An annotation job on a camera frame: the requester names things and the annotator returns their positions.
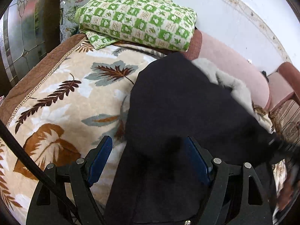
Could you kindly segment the black coat with fur collar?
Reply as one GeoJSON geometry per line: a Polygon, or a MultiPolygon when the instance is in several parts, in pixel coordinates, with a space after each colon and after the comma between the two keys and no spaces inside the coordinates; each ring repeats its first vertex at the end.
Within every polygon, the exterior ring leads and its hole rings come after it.
{"type": "Polygon", "coordinates": [[[197,214],[204,185],[184,140],[195,138],[212,157],[250,163],[271,213],[276,205],[271,165],[299,161],[299,147],[269,133],[195,62],[173,53],[142,70],[130,94],[126,147],[106,204],[107,224],[184,224],[197,214]]]}

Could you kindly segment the striped floral beige cushion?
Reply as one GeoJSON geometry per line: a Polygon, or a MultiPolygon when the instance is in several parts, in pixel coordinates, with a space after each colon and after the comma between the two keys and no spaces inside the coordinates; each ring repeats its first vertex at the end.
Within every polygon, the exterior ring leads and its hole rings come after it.
{"type": "Polygon", "coordinates": [[[299,145],[299,104],[288,100],[269,113],[276,133],[284,140],[299,145]]]}

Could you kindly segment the leaf pattern beige blanket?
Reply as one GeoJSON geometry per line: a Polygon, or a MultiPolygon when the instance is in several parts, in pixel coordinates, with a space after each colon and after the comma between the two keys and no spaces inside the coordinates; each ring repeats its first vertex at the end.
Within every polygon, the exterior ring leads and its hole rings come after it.
{"type": "MultiPolygon", "coordinates": [[[[112,137],[108,163],[91,187],[103,207],[126,144],[130,91],[140,71],[173,52],[123,41],[95,50],[86,36],[72,36],[9,92],[1,105],[1,120],[42,171],[49,163],[70,164],[105,135],[112,137]]],[[[254,113],[260,125],[275,131],[274,118],[269,118],[271,113],[261,108],[263,103],[254,93],[250,99],[245,81],[221,71],[212,59],[196,63],[212,82],[233,87],[233,97],[254,113]]],[[[1,207],[9,210],[11,220],[26,224],[37,184],[38,179],[1,140],[1,207]]]]}

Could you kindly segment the pink maroon corner cushion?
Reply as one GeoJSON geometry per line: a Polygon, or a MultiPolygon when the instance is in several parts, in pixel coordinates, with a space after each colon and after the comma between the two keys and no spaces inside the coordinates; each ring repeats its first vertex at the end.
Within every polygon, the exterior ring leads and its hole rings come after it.
{"type": "Polygon", "coordinates": [[[299,70],[292,63],[282,63],[275,72],[267,76],[267,79],[267,111],[274,112],[288,100],[294,100],[299,105],[299,70]]]}

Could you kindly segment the small black object behind pillow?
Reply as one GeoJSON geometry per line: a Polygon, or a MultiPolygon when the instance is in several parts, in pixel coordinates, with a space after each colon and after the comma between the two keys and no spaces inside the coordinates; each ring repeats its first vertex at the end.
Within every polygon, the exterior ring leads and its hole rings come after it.
{"type": "Polygon", "coordinates": [[[266,79],[267,82],[269,82],[269,78],[267,77],[266,71],[261,71],[262,75],[266,79]]]}

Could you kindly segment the pink quilted bolster pillow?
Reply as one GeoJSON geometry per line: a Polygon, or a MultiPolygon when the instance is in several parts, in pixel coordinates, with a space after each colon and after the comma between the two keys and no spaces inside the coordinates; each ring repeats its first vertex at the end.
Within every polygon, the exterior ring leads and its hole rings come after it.
{"type": "Polygon", "coordinates": [[[184,55],[191,60],[208,59],[220,70],[243,81],[255,105],[265,110],[269,108],[271,97],[265,76],[229,46],[195,29],[190,48],[184,55]]]}

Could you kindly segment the stained glass wooden door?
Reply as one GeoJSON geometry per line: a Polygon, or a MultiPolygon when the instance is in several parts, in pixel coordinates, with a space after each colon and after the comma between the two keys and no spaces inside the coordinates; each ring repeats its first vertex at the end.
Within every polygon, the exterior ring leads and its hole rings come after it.
{"type": "Polygon", "coordinates": [[[59,0],[11,0],[1,16],[1,95],[59,44],[59,0]]]}

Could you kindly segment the green patterned folded quilt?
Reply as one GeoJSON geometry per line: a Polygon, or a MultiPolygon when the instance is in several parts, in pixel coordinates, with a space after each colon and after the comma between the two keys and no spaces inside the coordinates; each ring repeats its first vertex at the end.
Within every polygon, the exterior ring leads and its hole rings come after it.
{"type": "Polygon", "coordinates": [[[90,0],[75,13],[79,31],[96,49],[118,41],[186,52],[197,14],[173,0],[90,0]]]}

